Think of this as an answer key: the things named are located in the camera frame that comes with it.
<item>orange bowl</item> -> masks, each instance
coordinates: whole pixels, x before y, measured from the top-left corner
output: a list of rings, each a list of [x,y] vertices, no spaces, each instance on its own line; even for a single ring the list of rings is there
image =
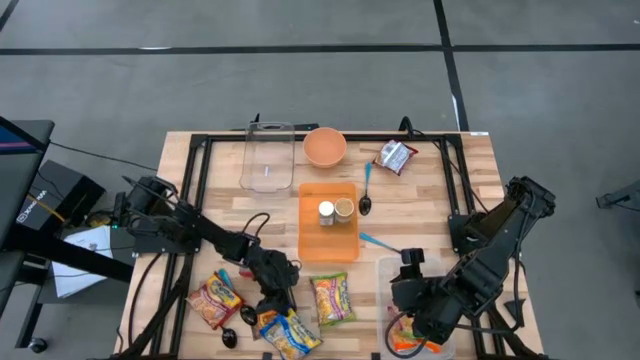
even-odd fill
[[[313,130],[304,138],[302,146],[307,159],[322,168],[335,166],[347,153],[347,140],[332,128]]]

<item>bowl rim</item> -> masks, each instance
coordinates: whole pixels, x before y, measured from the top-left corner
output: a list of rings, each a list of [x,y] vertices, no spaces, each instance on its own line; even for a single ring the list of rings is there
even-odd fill
[[[322,163],[322,162],[319,162],[319,161],[312,160],[312,159],[309,157],[309,154],[307,154],[307,147],[306,147],[307,139],[309,138],[309,136],[310,136],[311,134],[313,134],[313,132],[314,132],[314,131],[316,131],[316,130],[321,130],[321,129],[322,129],[322,130],[326,130],[326,129],[328,129],[328,130],[332,131],[333,133],[336,133],[336,134],[340,135],[340,138],[342,139],[341,144],[343,144],[343,145],[344,145],[344,152],[342,153],[342,156],[340,156],[340,158],[339,158],[339,159],[337,159],[337,160],[335,160],[335,161],[332,161],[332,162]],[[304,137],[304,140],[302,141],[302,152],[304,152],[304,156],[307,158],[307,160],[309,160],[311,163],[316,164],[316,165],[318,165],[318,166],[331,166],[331,165],[335,165],[335,164],[337,164],[338,162],[340,162],[340,160],[342,160],[342,159],[344,158],[344,156],[347,154],[347,139],[344,137],[344,134],[342,134],[340,131],[338,131],[338,130],[336,130],[336,129],[332,128],[332,127],[328,127],[328,126],[319,127],[319,128],[316,128],[316,129],[311,130],[311,131],[310,131],[310,132],[309,132],[309,133]]]

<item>clear plastic container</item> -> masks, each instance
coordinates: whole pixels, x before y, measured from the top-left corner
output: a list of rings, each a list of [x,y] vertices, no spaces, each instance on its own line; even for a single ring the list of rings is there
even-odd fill
[[[385,256],[376,261],[376,273],[378,274],[378,291],[376,294],[376,307],[378,312],[378,349],[382,359],[397,359],[393,356],[385,346],[384,332],[389,325],[391,319],[387,311],[387,306],[393,304],[391,298],[391,284],[389,283],[393,278],[400,274],[400,267],[402,266],[402,260],[400,255],[397,256]],[[420,270],[422,276],[444,276],[446,272],[442,267],[442,263],[439,259],[428,256],[425,254],[424,263],[420,264]],[[455,354],[454,338],[451,336],[449,340],[442,345],[442,352],[435,354],[426,347],[422,349],[412,359],[415,360],[446,360],[452,359]]]
[[[250,123],[240,186],[262,194],[288,190],[293,182],[294,151],[293,125]]]

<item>orange tray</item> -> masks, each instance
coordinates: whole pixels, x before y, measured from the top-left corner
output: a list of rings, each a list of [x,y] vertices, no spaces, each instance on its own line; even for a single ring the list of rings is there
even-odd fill
[[[352,183],[302,184],[298,206],[298,257],[309,262],[352,262],[360,255],[358,239],[358,202]],[[320,226],[318,205],[335,203],[340,198],[353,201],[354,211],[348,223]]]

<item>blue spoon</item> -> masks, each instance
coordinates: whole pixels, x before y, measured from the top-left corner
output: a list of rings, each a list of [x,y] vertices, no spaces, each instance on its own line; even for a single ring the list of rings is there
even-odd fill
[[[398,254],[400,254],[400,250],[398,250],[398,249],[394,249],[394,248],[392,248],[391,246],[389,246],[389,245],[387,245],[387,244],[383,243],[382,241],[380,241],[380,240],[376,240],[376,239],[372,238],[372,237],[371,237],[371,236],[369,236],[368,234],[360,233],[360,239],[362,239],[362,240],[364,240],[364,241],[368,241],[368,242],[370,242],[370,243],[372,243],[372,244],[375,244],[375,245],[378,245],[378,246],[382,246],[382,247],[383,247],[383,248],[385,248],[385,249],[388,249],[388,250],[391,250],[391,251],[395,251],[395,252],[397,252]]]
[[[366,216],[371,211],[371,199],[369,199],[369,176],[371,175],[371,163],[368,162],[364,166],[364,196],[360,198],[358,202],[358,209],[360,214]]]

